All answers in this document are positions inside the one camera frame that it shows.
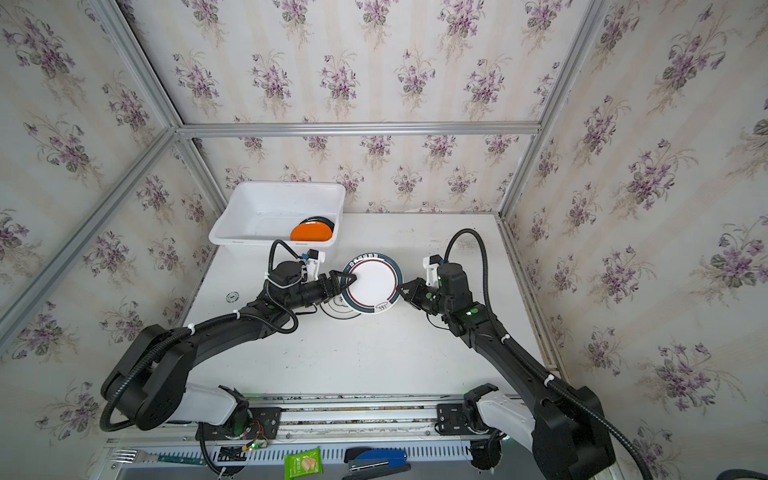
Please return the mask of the green rimmed white plate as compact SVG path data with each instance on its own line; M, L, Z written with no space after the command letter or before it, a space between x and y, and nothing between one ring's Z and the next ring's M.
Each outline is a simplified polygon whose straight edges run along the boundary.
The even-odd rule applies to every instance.
M369 252L358 255L345 265L343 272L357 276L342 297L361 315L384 313L400 298L398 287L403 283L401 269L385 254Z

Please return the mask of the orange plastic plate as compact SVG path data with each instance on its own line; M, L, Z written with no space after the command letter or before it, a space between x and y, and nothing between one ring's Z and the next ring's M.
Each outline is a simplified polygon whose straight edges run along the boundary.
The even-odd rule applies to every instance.
M310 221L297 225L290 234L294 242L326 242L332 239L333 228L328 224Z

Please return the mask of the black round plate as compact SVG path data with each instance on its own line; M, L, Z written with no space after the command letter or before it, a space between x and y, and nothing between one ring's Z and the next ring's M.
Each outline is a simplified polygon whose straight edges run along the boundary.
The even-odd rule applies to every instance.
M333 221L331 221L329 218L322 217L322 216L309 217L309 218L304 220L304 223L306 223L306 224L309 224L309 223L320 223L320 224L326 225L331 230L334 230L334 228L335 228L335 223Z

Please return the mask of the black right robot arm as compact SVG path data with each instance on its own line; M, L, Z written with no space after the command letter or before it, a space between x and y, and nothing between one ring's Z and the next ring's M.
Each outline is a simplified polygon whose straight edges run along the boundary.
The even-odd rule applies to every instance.
M464 228L450 239L472 236L479 247L482 301L473 298L463 267L448 254L427 258L425 278L399 285L403 299L439 317L451 334L487 360L520 396L514 407L497 388L478 387L465 400L471 416L525 446L547 479L590 479L616 461L613 445L630 455L644 479L653 474L638 448L608 421L596 394L556 377L505 329L490 303L489 258L480 234Z

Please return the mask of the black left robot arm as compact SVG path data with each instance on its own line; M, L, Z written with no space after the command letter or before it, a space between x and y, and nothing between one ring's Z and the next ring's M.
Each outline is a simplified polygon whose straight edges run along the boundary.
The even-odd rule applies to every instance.
M140 331L102 384L101 431L196 423L228 438L245 434L252 422L246 397L223 385L196 386L190 372L241 344L294 333L305 309L329 302L357 280L343 271L320 272L322 253L298 254L283 240L272 243L268 257L262 289L244 307L199 323Z

